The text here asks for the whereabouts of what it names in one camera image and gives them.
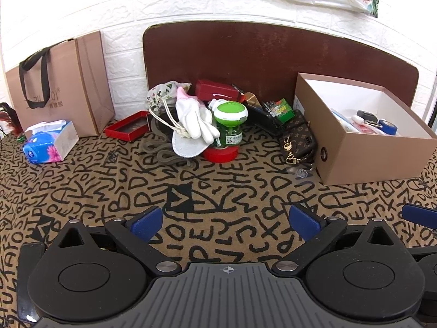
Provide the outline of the white pink glove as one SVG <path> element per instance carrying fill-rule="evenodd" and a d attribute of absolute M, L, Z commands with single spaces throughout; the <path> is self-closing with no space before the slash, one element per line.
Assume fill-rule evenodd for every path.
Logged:
<path fill-rule="evenodd" d="M 211 145 L 220 137 L 220 132 L 212 125 L 211 111 L 197 97 L 189 96 L 183 87 L 176 91 L 176 113 L 179 123 L 192 139 L 203 139 Z"/>

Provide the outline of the green mosquito repellent bottle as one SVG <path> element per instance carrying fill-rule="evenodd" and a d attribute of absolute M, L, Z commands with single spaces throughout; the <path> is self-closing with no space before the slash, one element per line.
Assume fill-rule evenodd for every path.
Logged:
<path fill-rule="evenodd" d="M 243 138 L 241 126 L 248 118 L 247 108 L 238 101 L 213 99 L 209 109 L 215 121 L 215 126 L 220 132 L 214 141 L 217 148 L 238 146 Z"/>

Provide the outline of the dark red gift box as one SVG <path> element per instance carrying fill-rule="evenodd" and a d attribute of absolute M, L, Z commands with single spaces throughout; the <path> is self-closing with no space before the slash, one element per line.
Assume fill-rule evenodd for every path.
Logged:
<path fill-rule="evenodd" d="M 195 95 L 201 101 L 212 101 L 213 99 L 238 101 L 240 92 L 228 84 L 200 79 L 196 83 Z"/>

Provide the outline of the clear crystal trinket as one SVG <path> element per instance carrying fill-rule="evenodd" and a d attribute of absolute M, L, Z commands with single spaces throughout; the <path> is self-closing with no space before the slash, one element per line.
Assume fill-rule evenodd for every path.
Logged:
<path fill-rule="evenodd" d="M 297 168 L 295 171 L 295 176 L 297 178 L 307 178 L 310 175 L 310 173 L 305 168 Z"/>

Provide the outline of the lettered leopard tablecloth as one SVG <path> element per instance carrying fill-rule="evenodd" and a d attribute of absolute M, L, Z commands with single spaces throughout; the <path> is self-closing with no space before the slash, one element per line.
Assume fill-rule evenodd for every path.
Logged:
<path fill-rule="evenodd" d="M 71 219 L 97 227 L 149 207 L 164 212 L 153 246 L 180 262 L 273 263 L 302 240 L 288 222 L 291 203 L 350 224 L 384 219 L 408 246 L 436 243 L 425 227 L 403 220 L 406 203 L 436 206 L 436 159 L 412 179 L 323 185 L 315 172 L 297 178 L 278 142 L 248 128 L 227 164 L 196 159 L 160 164 L 140 141 L 81 139 L 54 164 L 31 164 L 14 136 L 1 140 L 1 326 L 19 327 L 16 268 L 23 244 L 51 244 Z"/>

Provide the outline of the brown monogram pouch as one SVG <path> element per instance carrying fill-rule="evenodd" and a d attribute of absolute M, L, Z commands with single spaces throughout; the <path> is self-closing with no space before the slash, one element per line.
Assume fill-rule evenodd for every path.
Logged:
<path fill-rule="evenodd" d="M 290 165 L 312 164 L 318 144 L 300 110 L 294 111 L 295 116 L 285 125 L 279 138 L 285 163 Z"/>

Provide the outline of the blue tape roll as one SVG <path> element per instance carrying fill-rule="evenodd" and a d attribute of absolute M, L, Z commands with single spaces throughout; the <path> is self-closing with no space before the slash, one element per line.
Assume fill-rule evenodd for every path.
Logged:
<path fill-rule="evenodd" d="M 395 136 L 398 132 L 397 126 L 395 126 L 392 122 L 389 122 L 387 120 L 379 119 L 378 125 L 379 125 L 379 129 L 387 135 Z"/>

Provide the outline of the red tray box lid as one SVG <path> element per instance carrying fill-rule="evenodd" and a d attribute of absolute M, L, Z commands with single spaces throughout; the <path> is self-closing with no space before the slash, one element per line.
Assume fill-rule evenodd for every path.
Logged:
<path fill-rule="evenodd" d="M 150 132 L 148 111 L 138 111 L 106 127 L 104 134 L 110 138 L 132 142 Z"/>

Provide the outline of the brown cardboard storage box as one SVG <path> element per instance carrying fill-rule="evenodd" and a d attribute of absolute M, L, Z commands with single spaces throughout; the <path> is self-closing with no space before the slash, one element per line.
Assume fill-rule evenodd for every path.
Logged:
<path fill-rule="evenodd" d="M 315 167 L 325 185 L 414 178 L 436 150 L 436 134 L 385 87 L 300 73 L 294 105 L 318 142 Z M 397 134 L 383 133 L 358 110 L 392 122 Z"/>

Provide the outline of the red tape roll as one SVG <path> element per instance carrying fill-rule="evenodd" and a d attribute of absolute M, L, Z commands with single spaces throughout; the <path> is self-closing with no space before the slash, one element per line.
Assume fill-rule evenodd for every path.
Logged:
<path fill-rule="evenodd" d="M 224 164 L 235 160 L 238 156 L 239 146 L 233 147 L 208 147 L 202 157 L 214 164 Z"/>

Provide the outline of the black car key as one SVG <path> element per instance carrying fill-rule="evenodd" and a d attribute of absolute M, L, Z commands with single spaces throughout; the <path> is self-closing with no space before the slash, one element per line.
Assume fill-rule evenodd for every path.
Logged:
<path fill-rule="evenodd" d="M 373 122 L 373 123 L 377 123 L 378 122 L 378 118 L 374 114 L 369 113 L 367 111 L 358 110 L 356 115 L 361 117 L 362 119 L 364 119 L 364 121 L 370 121 L 370 122 Z"/>

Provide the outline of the blue tissue pack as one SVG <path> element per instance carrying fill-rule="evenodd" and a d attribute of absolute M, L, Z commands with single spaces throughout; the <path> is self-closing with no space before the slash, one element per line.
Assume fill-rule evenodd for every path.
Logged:
<path fill-rule="evenodd" d="M 28 127 L 29 139 L 22 147 L 32 164 L 62 162 L 78 142 L 78 133 L 72 121 L 64 119 L 40 122 Z"/>

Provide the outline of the green snack packet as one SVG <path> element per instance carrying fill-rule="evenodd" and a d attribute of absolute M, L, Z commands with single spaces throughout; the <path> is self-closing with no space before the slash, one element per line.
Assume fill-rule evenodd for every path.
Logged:
<path fill-rule="evenodd" d="M 280 124 L 286 124 L 295 117 L 293 109 L 284 98 L 279 101 L 265 102 L 264 106 L 268 113 Z"/>

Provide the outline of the gold wrapped bar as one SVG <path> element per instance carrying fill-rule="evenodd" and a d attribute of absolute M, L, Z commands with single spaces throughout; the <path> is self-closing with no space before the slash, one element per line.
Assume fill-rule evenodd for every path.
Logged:
<path fill-rule="evenodd" d="M 251 107 L 256 107 L 258 109 L 262 108 L 262 105 L 260 101 L 258 101 L 257 96 L 251 92 L 246 92 L 244 94 L 244 101 Z"/>

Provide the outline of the printed drawstring pouch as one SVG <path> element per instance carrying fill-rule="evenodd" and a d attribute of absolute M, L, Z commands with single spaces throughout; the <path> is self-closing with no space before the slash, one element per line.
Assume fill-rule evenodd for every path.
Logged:
<path fill-rule="evenodd" d="M 191 83 L 168 81 L 163 84 L 158 84 L 147 91 L 146 110 L 151 110 L 159 115 L 165 111 L 164 102 L 169 108 L 174 108 L 176 104 L 176 91 L 182 87 L 186 92 L 189 91 Z"/>

